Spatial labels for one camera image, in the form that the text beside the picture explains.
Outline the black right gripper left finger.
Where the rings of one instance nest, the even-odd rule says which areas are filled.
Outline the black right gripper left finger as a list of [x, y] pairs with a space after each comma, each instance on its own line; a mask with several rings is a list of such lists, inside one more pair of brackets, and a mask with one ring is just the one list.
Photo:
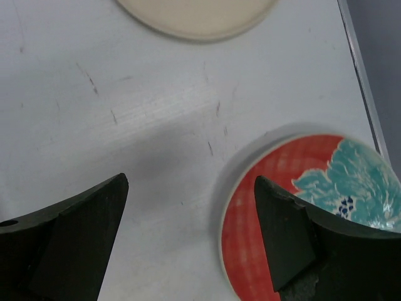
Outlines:
[[97, 300], [127, 196], [120, 173], [1, 222], [1, 300]]

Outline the red plate blue flower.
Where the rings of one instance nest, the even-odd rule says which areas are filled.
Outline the red plate blue flower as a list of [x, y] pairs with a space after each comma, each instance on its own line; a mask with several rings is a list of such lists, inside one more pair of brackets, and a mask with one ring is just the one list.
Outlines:
[[336, 134], [299, 135], [276, 142], [243, 172], [222, 217], [222, 269], [240, 300], [279, 299], [256, 211], [258, 176], [339, 217], [400, 231], [400, 181], [375, 150]]

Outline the cream plate blue top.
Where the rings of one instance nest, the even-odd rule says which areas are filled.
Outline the cream plate blue top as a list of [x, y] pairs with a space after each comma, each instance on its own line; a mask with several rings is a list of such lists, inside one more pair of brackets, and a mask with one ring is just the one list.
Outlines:
[[270, 0], [118, 1], [142, 24], [175, 38], [211, 42], [232, 38], [260, 23], [276, 4]]

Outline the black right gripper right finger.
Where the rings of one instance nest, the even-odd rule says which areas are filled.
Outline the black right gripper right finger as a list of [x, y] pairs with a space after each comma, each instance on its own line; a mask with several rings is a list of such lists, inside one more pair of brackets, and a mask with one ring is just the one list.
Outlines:
[[398, 233], [329, 213], [263, 176], [254, 196], [281, 300], [400, 299]]

